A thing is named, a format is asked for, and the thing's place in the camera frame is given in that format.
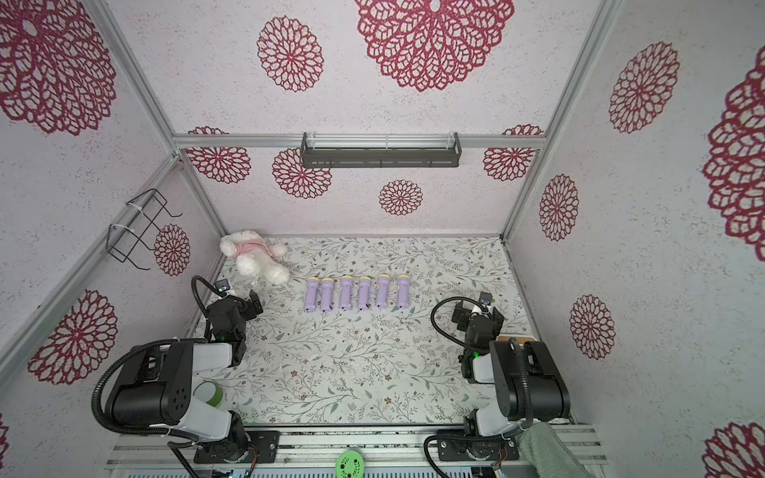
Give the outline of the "purple flashlight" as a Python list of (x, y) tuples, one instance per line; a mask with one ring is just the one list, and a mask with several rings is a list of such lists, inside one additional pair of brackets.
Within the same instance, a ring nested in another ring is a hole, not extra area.
[(380, 310), (388, 308), (388, 293), (390, 293), (390, 276), (382, 274), (378, 278), (376, 305)]
[(340, 294), (340, 308), (343, 311), (348, 311), (353, 308), (353, 289), (354, 278), (352, 276), (343, 276), (340, 281), (341, 294)]
[(325, 278), (321, 282), (321, 310), (323, 313), (330, 313), (334, 310), (335, 281), (332, 278)]
[(369, 310), (371, 307), (372, 279), (361, 277), (358, 290), (358, 308), (360, 311)]
[(396, 306), (404, 310), (410, 306), (410, 276), (398, 277), (398, 292), (396, 292)]
[(316, 311), (318, 303), (318, 292), (320, 288), (320, 280), (316, 277), (311, 277), (307, 280), (306, 297), (304, 302), (304, 310), (306, 313), (313, 313)]

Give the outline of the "white plush toy pink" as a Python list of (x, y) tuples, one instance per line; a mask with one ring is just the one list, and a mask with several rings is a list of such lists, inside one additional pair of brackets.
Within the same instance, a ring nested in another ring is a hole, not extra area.
[(290, 280), (289, 270), (279, 263), (288, 248), (285, 244), (269, 243), (254, 230), (225, 235), (220, 239), (220, 252), (235, 263), (238, 274), (244, 278), (264, 278), (280, 286)]

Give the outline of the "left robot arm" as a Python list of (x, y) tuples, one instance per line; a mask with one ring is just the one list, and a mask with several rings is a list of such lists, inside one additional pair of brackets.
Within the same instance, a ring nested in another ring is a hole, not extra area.
[(195, 395), (198, 372), (235, 368), (247, 352), (247, 324), (263, 312), (258, 294), (234, 295), (226, 282), (191, 280), (193, 296), (205, 286), (217, 296), (196, 304), (205, 320), (197, 339), (164, 339), (131, 348), (97, 381), (91, 412), (95, 421), (117, 434), (160, 435), (182, 465), (183, 448), (194, 447), (212, 463), (256, 460), (258, 451), (233, 410), (222, 410)]

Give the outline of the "black wall shelf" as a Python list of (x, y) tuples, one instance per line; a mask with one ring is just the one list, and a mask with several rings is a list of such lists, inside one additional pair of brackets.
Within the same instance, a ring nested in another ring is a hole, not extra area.
[(414, 145), (413, 139), (385, 137), (377, 147), (369, 141), (352, 139), (347, 145), (321, 145), (304, 133), (299, 149), (303, 167), (308, 169), (339, 168), (456, 168), (460, 164), (462, 145), (456, 133), (432, 145)]

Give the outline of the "green tape roll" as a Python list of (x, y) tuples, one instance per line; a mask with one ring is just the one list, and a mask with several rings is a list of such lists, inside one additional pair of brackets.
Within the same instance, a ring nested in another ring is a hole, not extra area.
[(217, 382), (204, 380), (195, 387), (193, 396), (209, 406), (219, 407), (223, 403), (224, 391)]

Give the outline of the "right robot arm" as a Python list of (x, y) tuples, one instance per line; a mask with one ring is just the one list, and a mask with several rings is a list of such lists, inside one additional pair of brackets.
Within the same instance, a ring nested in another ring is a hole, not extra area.
[(462, 348), (463, 378), (495, 390), (490, 404), (464, 418), (462, 432), (438, 432), (424, 440), (424, 458), (438, 477), (447, 473), (430, 455), (434, 442), (442, 461), (496, 460), (501, 465), (519, 458), (520, 435), (533, 424), (570, 414), (570, 394), (547, 345), (533, 338), (502, 339), (504, 322), (489, 293), (477, 300), (446, 298), (430, 311), (434, 330)]

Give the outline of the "green cloth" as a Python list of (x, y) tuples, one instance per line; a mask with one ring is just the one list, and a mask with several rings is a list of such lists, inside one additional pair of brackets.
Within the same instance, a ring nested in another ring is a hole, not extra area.
[(591, 478), (549, 423), (534, 423), (517, 438), (522, 457), (541, 478)]

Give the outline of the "green round disc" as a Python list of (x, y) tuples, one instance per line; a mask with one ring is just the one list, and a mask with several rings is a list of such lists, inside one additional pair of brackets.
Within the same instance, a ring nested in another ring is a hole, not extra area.
[(344, 451), (335, 463), (336, 478), (363, 478), (365, 474), (364, 457), (354, 449)]

